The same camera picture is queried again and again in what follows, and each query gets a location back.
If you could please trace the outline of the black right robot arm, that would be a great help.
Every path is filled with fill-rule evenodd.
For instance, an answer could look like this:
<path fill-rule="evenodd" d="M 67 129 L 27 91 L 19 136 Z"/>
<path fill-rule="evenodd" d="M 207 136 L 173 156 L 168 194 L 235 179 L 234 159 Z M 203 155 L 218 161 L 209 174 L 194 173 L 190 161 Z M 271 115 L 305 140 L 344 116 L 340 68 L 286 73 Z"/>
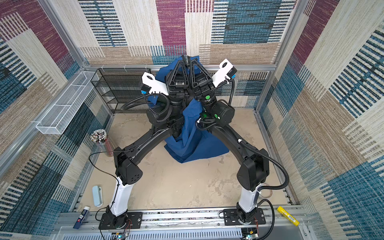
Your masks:
<path fill-rule="evenodd" d="M 230 102 L 217 99 L 215 92 L 224 84 L 233 80 L 236 68 L 224 60 L 219 70 L 210 76 L 203 65 L 191 57 L 183 57 L 189 69 L 189 82 L 194 96 L 202 104 L 203 111 L 196 121 L 200 131 L 208 131 L 220 140 L 236 157 L 240 164 L 237 179 L 242 187 L 241 197 L 236 206 L 240 224 L 250 224 L 260 213 L 259 205 L 266 202 L 259 200 L 262 190 L 282 190 L 288 186 L 290 177 L 285 168 L 271 158 L 265 150 L 258 150 L 244 140 L 231 126 L 235 109 Z M 274 164 L 284 175 L 284 182 L 277 186 L 267 186 L 265 181 L 270 174 L 270 164 Z"/>

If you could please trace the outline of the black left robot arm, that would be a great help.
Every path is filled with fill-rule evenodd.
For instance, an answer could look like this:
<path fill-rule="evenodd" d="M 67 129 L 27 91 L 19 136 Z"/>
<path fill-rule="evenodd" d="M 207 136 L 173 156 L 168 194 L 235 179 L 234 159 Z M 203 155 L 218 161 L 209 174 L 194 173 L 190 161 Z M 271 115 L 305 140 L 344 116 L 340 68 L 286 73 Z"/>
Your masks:
<path fill-rule="evenodd" d="M 152 127 L 131 145 L 113 151 L 116 189 L 111 203 L 102 215 L 99 230 L 126 231 L 132 225 L 128 215 L 128 201 L 136 182 L 143 176 L 139 168 L 141 160 L 163 140 L 178 137 L 185 122 L 183 109 L 189 98 L 189 71 L 191 58 L 182 56 L 166 75 L 165 81 L 157 81 L 152 74 L 142 76 L 142 96 L 122 106 L 123 110 L 142 104 L 149 106 L 147 117 Z"/>

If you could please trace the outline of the blue zip jacket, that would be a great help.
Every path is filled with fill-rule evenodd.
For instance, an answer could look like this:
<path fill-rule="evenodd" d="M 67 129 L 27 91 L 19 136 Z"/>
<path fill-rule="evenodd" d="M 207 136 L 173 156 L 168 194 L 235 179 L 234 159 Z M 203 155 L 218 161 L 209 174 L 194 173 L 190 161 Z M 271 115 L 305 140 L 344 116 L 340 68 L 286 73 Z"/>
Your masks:
<path fill-rule="evenodd" d="M 166 75 L 176 64 L 174 60 L 165 68 L 161 68 L 155 76 L 158 81 L 165 81 Z M 229 152 L 229 149 L 215 136 L 208 131 L 200 131 L 196 127 L 196 121 L 200 118 L 203 111 L 202 104 L 193 98 L 191 86 L 188 89 L 190 94 L 183 109 L 185 122 L 182 132 L 178 137 L 169 137 L 165 149 L 179 163 L 186 163 L 194 160 L 208 159 L 217 157 Z"/>

